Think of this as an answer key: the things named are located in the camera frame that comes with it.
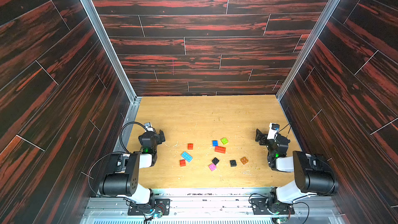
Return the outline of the pink square lego brick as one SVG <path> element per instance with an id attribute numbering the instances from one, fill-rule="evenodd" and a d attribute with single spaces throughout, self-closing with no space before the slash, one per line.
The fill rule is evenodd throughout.
<path id="1" fill-rule="evenodd" d="M 210 164 L 209 166 L 209 169 L 211 170 L 211 171 L 214 171 L 217 167 L 212 163 L 212 164 Z"/>

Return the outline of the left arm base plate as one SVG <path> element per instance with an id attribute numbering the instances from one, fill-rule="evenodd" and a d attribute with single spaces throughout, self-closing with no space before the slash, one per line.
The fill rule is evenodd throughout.
<path id="1" fill-rule="evenodd" d="M 161 218 L 170 214 L 171 200 L 157 198 L 150 200 L 147 204 L 130 203 L 127 212 L 128 216 L 152 216 Z"/>

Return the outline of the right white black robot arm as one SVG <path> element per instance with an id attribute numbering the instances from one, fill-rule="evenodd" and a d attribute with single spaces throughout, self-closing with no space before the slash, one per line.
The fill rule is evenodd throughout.
<path id="1" fill-rule="evenodd" d="M 251 201 L 254 212 L 266 210 L 273 215 L 293 214 L 293 205 L 299 200 L 337 193 L 339 184 L 325 157 L 302 151 L 293 151 L 292 156 L 288 157 L 290 140 L 280 135 L 278 124 L 271 124 L 268 133 L 257 129 L 255 141 L 267 148 L 270 169 L 293 173 L 294 180 L 284 186 L 272 188 L 266 198 Z"/>

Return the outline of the light blue long lego brick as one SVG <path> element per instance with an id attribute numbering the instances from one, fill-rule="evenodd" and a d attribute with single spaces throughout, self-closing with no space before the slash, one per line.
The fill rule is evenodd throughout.
<path id="1" fill-rule="evenodd" d="M 193 160 L 193 157 L 192 157 L 190 154 L 188 154 L 186 151 L 184 151 L 184 152 L 181 154 L 181 157 L 182 157 L 184 160 L 186 160 L 187 162 L 191 162 L 191 161 Z"/>

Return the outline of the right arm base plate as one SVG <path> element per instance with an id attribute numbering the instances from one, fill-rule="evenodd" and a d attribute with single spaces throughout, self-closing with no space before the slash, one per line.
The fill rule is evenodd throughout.
<path id="1" fill-rule="evenodd" d="M 292 204 L 271 201 L 266 198 L 250 199 L 249 203 L 255 215 L 293 215 L 295 210 Z"/>

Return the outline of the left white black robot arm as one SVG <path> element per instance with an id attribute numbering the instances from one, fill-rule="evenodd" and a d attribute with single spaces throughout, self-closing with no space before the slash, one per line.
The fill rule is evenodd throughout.
<path id="1" fill-rule="evenodd" d="M 138 183 L 140 169 L 153 167 L 157 161 L 158 145 L 165 142 L 162 130 L 147 131 L 138 137 L 142 151 L 113 153 L 105 174 L 99 182 L 99 192 L 107 197 L 126 198 L 135 204 L 153 204 L 153 192 Z"/>

